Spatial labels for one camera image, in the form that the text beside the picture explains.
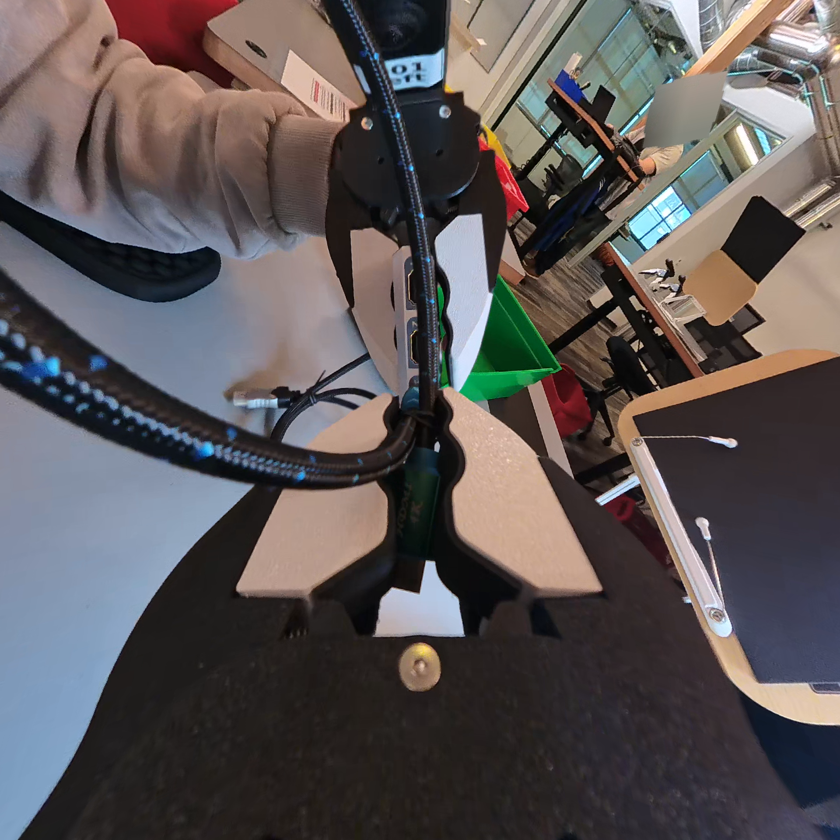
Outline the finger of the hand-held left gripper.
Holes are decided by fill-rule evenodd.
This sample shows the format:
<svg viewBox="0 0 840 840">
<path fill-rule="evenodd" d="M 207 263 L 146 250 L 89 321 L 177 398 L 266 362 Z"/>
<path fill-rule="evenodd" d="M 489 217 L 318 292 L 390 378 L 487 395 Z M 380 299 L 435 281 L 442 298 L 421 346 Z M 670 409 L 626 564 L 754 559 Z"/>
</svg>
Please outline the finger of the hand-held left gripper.
<svg viewBox="0 0 840 840">
<path fill-rule="evenodd" d="M 353 320 L 375 369 L 396 394 L 396 315 L 392 303 L 393 258 L 397 245 L 368 228 L 350 233 Z"/>
<path fill-rule="evenodd" d="M 444 319 L 449 381 L 461 390 L 478 359 L 492 303 L 482 216 L 457 216 L 436 236 L 434 248 L 447 284 Z"/>
</svg>

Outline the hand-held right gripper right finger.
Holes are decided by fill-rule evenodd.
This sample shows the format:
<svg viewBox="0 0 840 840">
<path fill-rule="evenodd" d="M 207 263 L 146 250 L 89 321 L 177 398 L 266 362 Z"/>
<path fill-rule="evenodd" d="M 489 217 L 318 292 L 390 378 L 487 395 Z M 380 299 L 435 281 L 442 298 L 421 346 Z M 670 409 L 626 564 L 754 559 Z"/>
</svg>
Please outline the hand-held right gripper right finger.
<svg viewBox="0 0 840 840">
<path fill-rule="evenodd" d="M 439 393 L 437 431 L 437 575 L 464 634 L 498 608 L 522 613 L 527 634 L 558 634 L 550 604 L 604 598 L 558 493 L 570 476 L 457 391 Z"/>
</svg>

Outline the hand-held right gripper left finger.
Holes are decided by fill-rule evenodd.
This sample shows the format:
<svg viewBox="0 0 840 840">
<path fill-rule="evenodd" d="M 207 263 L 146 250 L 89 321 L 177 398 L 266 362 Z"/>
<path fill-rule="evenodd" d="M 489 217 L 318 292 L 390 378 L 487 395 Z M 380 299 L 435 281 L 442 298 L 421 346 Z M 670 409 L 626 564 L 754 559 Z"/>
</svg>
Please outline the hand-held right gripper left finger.
<svg viewBox="0 0 840 840">
<path fill-rule="evenodd" d="M 250 599 L 339 602 L 369 612 L 393 586 L 395 525 L 387 486 L 283 490 L 236 584 Z"/>
</svg>

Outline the silver hdmi port hub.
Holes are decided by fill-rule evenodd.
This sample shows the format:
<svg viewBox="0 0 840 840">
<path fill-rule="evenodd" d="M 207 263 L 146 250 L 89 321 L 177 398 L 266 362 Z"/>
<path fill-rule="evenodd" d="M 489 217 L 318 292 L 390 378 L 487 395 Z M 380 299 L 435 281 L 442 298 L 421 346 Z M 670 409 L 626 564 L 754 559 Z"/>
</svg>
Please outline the silver hdmi port hub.
<svg viewBox="0 0 840 840">
<path fill-rule="evenodd" d="M 408 246 L 399 248 L 393 257 L 392 303 L 395 314 L 395 373 L 396 385 L 391 388 L 402 396 L 419 386 L 417 305 L 413 278 L 413 260 Z"/>
</svg>

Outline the green plastic bin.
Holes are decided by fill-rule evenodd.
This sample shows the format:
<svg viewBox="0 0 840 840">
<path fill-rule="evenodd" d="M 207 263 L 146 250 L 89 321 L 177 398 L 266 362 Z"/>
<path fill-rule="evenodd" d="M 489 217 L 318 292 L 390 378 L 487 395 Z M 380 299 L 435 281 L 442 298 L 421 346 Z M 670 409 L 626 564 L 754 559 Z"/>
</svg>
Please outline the green plastic bin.
<svg viewBox="0 0 840 840">
<path fill-rule="evenodd" d="M 473 402 L 515 395 L 561 370 L 508 283 L 497 277 L 476 362 L 458 391 Z"/>
</svg>

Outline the person's left forearm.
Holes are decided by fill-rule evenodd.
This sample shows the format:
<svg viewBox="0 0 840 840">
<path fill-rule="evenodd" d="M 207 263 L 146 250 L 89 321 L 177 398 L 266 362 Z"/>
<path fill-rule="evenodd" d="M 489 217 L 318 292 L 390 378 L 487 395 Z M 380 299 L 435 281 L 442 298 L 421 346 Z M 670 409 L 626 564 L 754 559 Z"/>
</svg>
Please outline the person's left forearm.
<svg viewBox="0 0 840 840">
<path fill-rule="evenodd" d="M 105 2 L 2 2 L 1 18 L 3 193 L 165 253 L 254 259 L 325 237 L 338 123 L 155 65 Z"/>
</svg>

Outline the white barcode paper sheet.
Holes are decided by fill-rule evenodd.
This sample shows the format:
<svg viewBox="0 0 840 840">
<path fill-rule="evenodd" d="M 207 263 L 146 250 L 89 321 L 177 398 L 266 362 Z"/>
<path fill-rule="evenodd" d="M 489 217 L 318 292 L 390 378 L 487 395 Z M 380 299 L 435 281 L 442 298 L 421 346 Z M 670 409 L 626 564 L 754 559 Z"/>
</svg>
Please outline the white barcode paper sheet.
<svg viewBox="0 0 840 840">
<path fill-rule="evenodd" d="M 315 116 L 345 125 L 357 106 L 294 51 L 287 53 L 280 84 Z"/>
</svg>

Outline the white laptop stand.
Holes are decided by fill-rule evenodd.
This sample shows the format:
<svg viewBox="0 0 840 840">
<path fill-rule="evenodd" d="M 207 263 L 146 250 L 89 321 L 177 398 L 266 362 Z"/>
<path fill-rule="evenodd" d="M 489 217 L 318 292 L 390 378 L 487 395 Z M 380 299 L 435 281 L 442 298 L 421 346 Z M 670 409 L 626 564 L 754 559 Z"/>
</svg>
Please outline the white laptop stand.
<svg viewBox="0 0 840 840">
<path fill-rule="evenodd" d="M 686 530 L 676 505 L 655 460 L 648 448 L 654 440 L 701 440 L 712 445 L 735 449 L 739 446 L 733 437 L 712 435 L 638 435 L 631 440 L 631 449 L 637 451 L 638 471 L 623 479 L 614 488 L 595 498 L 601 507 L 614 501 L 629 490 L 638 487 L 647 489 L 648 504 L 661 516 L 665 532 L 675 549 L 675 555 L 682 570 L 686 573 L 692 598 L 690 601 L 700 607 L 709 629 L 718 637 L 730 637 L 733 633 L 732 621 L 728 614 L 723 595 L 718 563 L 712 546 L 711 526 L 707 518 L 695 519 L 696 528 L 706 544 L 708 561 L 704 561 L 698 552 L 689 532 Z"/>
</svg>

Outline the black office chair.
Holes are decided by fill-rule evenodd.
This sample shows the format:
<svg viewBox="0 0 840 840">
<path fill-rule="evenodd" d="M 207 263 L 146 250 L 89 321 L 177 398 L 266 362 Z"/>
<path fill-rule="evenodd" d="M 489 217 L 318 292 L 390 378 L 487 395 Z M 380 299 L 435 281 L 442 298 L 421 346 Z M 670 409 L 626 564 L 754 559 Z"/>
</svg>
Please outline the black office chair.
<svg viewBox="0 0 840 840">
<path fill-rule="evenodd" d="M 612 376 L 604 380 L 602 389 L 602 416 L 609 432 L 603 443 L 609 446 L 612 444 L 615 432 L 606 411 L 606 400 L 620 391 L 633 399 L 636 396 L 655 392 L 656 389 L 629 342 L 619 337 L 611 337 L 605 346 L 608 353 L 607 362 L 612 368 Z"/>
</svg>

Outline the grey wood-edged table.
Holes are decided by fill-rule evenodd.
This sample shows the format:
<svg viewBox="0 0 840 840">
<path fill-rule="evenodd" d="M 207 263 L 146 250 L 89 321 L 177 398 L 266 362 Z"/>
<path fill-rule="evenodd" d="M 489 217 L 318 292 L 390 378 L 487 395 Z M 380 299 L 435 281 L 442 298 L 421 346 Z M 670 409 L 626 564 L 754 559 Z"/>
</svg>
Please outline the grey wood-edged table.
<svg viewBox="0 0 840 840">
<path fill-rule="evenodd" d="M 280 84 L 280 76 L 287 53 L 292 50 L 357 108 L 364 104 L 364 93 L 338 37 L 310 2 L 238 3 L 207 22 L 203 47 L 246 88 L 289 96 Z"/>
</svg>

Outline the wooden desk with black legs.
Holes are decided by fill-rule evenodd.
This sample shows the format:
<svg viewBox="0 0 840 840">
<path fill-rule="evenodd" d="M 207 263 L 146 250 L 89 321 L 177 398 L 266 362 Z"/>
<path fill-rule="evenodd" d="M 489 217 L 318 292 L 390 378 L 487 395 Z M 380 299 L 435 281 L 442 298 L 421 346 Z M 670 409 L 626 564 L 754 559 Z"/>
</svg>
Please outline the wooden desk with black legs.
<svg viewBox="0 0 840 840">
<path fill-rule="evenodd" d="M 639 343 L 654 381 L 666 387 L 703 377 L 699 352 L 611 244 L 604 247 L 602 263 L 605 287 Z"/>
<path fill-rule="evenodd" d="M 549 78 L 547 83 L 551 89 L 552 101 L 557 102 L 550 107 L 567 132 L 574 136 L 582 146 L 594 148 L 600 156 L 598 175 L 614 174 L 615 168 L 618 168 L 619 175 L 631 186 L 631 190 L 642 192 L 644 174 L 635 170 L 635 164 L 630 162 L 629 157 L 613 141 L 613 136 L 607 131 L 606 125 L 583 107 L 582 100 L 576 101 L 571 98 L 555 80 Z"/>
</svg>

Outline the clear plastic container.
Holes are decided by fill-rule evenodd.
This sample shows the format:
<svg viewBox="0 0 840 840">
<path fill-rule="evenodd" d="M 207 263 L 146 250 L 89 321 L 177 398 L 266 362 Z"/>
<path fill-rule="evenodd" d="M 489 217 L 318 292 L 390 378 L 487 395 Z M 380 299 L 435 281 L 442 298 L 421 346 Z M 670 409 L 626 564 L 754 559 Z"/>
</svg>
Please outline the clear plastic container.
<svg viewBox="0 0 840 840">
<path fill-rule="evenodd" d="M 658 303 L 667 320 L 684 324 L 706 317 L 707 311 L 692 295 L 670 295 Z"/>
</svg>

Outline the black mesh pad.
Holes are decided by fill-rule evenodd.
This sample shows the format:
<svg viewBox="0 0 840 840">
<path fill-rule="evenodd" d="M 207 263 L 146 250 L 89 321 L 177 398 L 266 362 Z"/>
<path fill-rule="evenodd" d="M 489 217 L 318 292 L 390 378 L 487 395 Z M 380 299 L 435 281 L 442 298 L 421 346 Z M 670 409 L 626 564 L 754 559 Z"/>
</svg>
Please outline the black mesh pad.
<svg viewBox="0 0 840 840">
<path fill-rule="evenodd" d="M 1 220 L 42 249 L 102 287 L 126 298 L 165 303 L 210 286 L 222 258 L 210 248 L 169 254 L 114 244 L 63 224 L 1 194 Z"/>
</svg>

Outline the silver ventilation duct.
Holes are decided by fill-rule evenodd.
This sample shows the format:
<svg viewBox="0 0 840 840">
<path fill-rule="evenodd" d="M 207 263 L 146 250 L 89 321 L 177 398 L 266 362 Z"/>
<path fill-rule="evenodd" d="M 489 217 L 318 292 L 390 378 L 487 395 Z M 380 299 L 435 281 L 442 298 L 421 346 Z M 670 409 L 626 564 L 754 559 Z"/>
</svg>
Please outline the silver ventilation duct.
<svg viewBox="0 0 840 840">
<path fill-rule="evenodd" d="M 839 212 L 839 2 L 794 2 L 730 64 L 728 75 L 796 88 L 810 109 L 828 177 L 784 210 L 805 231 Z"/>
</svg>

